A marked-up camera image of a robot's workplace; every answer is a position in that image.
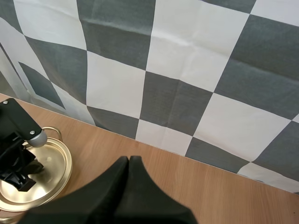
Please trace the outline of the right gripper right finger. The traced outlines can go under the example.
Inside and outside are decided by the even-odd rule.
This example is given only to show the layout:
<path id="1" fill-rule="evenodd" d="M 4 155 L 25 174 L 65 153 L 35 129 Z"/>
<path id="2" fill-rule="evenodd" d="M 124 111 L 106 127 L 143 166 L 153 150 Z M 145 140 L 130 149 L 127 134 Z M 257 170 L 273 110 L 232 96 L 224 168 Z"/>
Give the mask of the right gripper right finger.
<path id="1" fill-rule="evenodd" d="M 155 184 L 140 156 L 131 156 L 126 186 L 114 213 L 114 223 L 196 224 L 197 220 L 189 208 Z"/>

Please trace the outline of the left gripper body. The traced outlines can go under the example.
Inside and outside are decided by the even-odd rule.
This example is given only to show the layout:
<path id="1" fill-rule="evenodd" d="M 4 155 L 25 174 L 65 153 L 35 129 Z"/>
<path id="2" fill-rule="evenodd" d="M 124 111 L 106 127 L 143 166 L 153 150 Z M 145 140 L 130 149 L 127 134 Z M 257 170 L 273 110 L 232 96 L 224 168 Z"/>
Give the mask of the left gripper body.
<path id="1" fill-rule="evenodd" d="M 0 139 L 0 178 L 6 179 L 12 173 L 20 173 L 24 168 L 22 150 L 24 140 L 16 133 Z"/>

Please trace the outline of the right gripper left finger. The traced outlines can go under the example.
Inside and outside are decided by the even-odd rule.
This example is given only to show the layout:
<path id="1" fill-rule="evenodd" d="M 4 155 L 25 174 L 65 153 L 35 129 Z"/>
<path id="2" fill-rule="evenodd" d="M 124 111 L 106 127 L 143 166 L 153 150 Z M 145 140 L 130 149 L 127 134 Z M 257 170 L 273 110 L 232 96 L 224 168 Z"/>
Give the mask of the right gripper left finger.
<path id="1" fill-rule="evenodd" d="M 128 177 L 128 158 L 120 157 L 82 188 L 30 209 L 20 224 L 109 224 Z"/>

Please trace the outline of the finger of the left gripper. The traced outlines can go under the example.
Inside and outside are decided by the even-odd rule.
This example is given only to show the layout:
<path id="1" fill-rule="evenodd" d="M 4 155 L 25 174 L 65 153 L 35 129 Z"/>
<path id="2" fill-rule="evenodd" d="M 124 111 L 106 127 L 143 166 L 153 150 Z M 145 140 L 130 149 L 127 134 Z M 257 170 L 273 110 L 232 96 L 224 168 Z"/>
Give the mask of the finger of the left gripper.
<path id="1" fill-rule="evenodd" d="M 4 174 L 4 181 L 14 186 L 20 192 L 29 191 L 34 185 L 35 181 L 27 175 L 19 172 L 10 172 Z"/>

